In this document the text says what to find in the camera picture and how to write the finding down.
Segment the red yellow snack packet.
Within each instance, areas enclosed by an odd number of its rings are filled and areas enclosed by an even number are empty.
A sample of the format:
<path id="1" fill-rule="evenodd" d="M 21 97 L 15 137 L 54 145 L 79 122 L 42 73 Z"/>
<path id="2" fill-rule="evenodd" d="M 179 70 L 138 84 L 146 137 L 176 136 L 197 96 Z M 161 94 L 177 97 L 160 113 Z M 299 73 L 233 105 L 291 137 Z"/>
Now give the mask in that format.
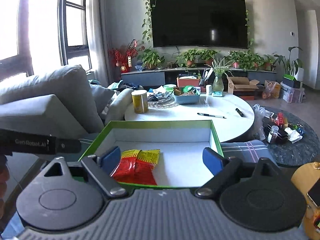
<path id="1" fill-rule="evenodd" d="M 152 172 L 160 155 L 160 149 L 124 151 L 111 177 L 121 183 L 157 186 Z"/>

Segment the green cardboard box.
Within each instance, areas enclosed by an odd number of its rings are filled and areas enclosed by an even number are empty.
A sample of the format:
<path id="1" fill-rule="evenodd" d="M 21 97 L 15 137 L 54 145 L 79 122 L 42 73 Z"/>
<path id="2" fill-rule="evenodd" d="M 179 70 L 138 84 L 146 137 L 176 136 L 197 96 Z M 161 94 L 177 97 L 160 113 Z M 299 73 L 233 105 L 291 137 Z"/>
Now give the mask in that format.
<path id="1" fill-rule="evenodd" d="M 199 187 L 213 174 L 202 160 L 209 147 L 223 155 L 211 120 L 112 121 L 85 150 L 83 156 L 102 156 L 112 147 L 125 150 L 159 150 L 153 176 L 158 186 Z"/>

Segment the white round coffee table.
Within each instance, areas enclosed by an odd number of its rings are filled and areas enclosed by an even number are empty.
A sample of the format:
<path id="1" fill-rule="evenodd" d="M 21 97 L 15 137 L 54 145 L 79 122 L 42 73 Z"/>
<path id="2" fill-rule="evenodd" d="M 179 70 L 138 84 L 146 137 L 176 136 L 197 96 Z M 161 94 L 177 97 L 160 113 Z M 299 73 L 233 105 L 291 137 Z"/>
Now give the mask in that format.
<path id="1" fill-rule="evenodd" d="M 244 114 L 244 117 L 236 112 L 236 108 Z M 226 119 L 200 116 L 197 113 L 225 116 Z M 126 121 L 212 120 L 221 142 L 232 141 L 246 134 L 255 120 L 253 109 L 249 103 L 228 93 L 224 93 L 222 97 L 202 94 L 196 104 L 177 105 L 164 109 L 149 107 L 149 111 L 143 114 L 135 113 L 133 105 L 129 105 L 124 117 Z"/>

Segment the black white pen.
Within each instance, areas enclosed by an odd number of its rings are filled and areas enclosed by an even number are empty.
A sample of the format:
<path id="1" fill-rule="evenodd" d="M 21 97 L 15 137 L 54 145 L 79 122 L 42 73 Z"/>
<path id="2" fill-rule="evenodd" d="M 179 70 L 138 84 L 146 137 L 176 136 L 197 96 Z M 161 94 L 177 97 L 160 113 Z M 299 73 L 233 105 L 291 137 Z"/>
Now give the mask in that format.
<path id="1" fill-rule="evenodd" d="M 225 116 L 220 116 L 220 115 L 211 115 L 211 114 L 206 114 L 206 113 L 197 113 L 197 115 L 200 115 L 200 116 L 206 116 L 206 117 L 211 117 L 211 118 L 226 119 L 226 117 L 225 117 Z"/>

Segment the black marker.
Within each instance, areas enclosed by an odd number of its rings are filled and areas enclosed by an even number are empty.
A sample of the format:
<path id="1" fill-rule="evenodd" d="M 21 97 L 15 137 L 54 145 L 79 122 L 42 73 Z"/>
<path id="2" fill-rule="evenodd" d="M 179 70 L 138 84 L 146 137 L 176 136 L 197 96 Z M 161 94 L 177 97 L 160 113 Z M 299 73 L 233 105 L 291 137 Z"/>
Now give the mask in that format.
<path id="1" fill-rule="evenodd" d="M 244 117 L 244 114 L 238 108 L 236 108 L 235 110 L 241 117 Z"/>

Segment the small jar with white lid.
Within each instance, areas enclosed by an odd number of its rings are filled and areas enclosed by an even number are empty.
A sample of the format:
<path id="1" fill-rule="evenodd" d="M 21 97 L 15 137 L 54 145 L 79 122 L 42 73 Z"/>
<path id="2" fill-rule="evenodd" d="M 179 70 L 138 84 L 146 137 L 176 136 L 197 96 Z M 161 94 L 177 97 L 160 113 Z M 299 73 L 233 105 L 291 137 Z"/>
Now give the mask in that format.
<path id="1" fill-rule="evenodd" d="M 267 137 L 267 142 L 269 144 L 274 144 L 276 142 L 277 136 L 278 136 L 279 127 L 278 126 L 272 126 L 270 129 L 270 132 Z"/>

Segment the grey sofa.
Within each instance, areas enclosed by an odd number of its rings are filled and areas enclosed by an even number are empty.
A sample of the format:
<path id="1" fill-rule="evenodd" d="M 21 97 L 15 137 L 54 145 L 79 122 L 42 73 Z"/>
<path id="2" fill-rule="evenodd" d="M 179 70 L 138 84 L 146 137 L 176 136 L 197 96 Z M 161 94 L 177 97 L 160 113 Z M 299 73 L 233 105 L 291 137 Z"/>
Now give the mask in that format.
<path id="1" fill-rule="evenodd" d="M 93 139 L 111 121 L 123 121 L 132 89 L 92 85 L 79 66 L 1 81 L 1 128 L 64 139 Z"/>

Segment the yellow tin can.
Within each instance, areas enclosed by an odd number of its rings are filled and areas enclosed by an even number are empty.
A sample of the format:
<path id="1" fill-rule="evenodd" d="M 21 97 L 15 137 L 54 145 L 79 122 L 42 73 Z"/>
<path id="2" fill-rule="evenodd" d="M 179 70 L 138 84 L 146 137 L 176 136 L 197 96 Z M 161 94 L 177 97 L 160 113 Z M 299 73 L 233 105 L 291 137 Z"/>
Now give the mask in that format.
<path id="1" fill-rule="evenodd" d="M 148 97 L 146 90 L 134 90 L 132 93 L 132 102 L 135 113 L 142 114 L 148 112 Z"/>

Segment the blue plastic basket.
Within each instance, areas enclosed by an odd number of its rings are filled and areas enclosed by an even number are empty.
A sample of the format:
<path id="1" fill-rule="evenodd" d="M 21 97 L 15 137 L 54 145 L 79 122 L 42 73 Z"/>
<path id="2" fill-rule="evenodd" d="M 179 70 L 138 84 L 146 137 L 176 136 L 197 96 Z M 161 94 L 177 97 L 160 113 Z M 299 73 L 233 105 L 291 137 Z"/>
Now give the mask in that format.
<path id="1" fill-rule="evenodd" d="M 196 89 L 192 89 L 186 93 L 182 93 L 179 89 L 174 89 L 174 100 L 180 105 L 198 103 L 200 93 Z"/>

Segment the open cardboard box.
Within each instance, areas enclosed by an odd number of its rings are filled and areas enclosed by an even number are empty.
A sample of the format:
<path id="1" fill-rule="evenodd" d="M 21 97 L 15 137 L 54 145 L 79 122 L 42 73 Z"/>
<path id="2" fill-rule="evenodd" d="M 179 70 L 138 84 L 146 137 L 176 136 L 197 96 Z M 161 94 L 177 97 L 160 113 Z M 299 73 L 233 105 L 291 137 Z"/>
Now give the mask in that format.
<path id="1" fill-rule="evenodd" d="M 229 94 L 251 93 L 258 89 L 258 80 L 249 80 L 247 77 L 231 76 L 227 77 Z"/>

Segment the orange box on table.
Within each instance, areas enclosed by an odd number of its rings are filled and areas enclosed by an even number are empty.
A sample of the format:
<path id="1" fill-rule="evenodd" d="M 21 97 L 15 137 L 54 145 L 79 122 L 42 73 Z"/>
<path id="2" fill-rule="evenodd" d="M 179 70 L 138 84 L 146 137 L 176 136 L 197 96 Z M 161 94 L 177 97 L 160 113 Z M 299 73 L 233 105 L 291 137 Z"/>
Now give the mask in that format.
<path id="1" fill-rule="evenodd" d="M 197 87 L 200 84 L 200 79 L 193 75 L 179 76 L 177 77 L 177 87 L 194 86 Z"/>

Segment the yellow wooden stool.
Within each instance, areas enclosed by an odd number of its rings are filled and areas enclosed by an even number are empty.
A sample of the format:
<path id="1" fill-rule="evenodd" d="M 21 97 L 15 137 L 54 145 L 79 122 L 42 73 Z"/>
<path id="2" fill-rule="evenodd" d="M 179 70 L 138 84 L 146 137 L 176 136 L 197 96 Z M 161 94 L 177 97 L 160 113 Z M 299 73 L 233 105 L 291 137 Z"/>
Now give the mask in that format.
<path id="1" fill-rule="evenodd" d="M 291 181 L 303 194 L 307 203 L 302 222 L 303 229 L 309 239 L 319 239 L 319 205 L 308 196 L 308 192 L 319 181 L 319 162 L 299 167 L 292 175 Z"/>

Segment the dark round side table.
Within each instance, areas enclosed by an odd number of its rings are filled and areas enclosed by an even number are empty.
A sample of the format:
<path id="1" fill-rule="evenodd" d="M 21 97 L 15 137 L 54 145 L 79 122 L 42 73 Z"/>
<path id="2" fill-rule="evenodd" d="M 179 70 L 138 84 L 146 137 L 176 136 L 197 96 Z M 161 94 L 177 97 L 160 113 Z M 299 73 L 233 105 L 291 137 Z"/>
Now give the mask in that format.
<path id="1" fill-rule="evenodd" d="M 279 166 L 299 167 L 314 161 L 319 156 L 319 138 L 316 132 L 303 120 L 284 110 L 253 106 L 256 137 L 267 146 Z M 278 126 L 274 144 L 267 142 L 272 126 Z"/>

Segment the clear storage bin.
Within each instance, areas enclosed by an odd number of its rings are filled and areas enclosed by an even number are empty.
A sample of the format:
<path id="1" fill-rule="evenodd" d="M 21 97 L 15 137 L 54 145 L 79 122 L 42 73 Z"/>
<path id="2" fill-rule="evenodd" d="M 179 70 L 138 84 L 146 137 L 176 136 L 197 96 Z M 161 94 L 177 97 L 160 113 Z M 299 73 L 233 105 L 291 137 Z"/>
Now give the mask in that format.
<path id="1" fill-rule="evenodd" d="M 283 82 L 280 83 L 280 98 L 287 103 L 302 103 L 305 96 L 304 88 L 292 88 Z"/>

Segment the red flower decoration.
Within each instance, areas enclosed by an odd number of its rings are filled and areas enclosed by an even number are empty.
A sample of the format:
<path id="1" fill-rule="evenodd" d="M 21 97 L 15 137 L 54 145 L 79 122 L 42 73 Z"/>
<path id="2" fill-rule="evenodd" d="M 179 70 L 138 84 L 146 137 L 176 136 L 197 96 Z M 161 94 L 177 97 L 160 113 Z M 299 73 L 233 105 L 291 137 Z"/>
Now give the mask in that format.
<path id="1" fill-rule="evenodd" d="M 113 64 L 120 69 L 120 73 L 128 73 L 132 67 L 132 59 L 145 49 L 143 41 L 133 39 L 127 46 L 120 48 L 111 48 L 108 55 L 111 57 Z"/>

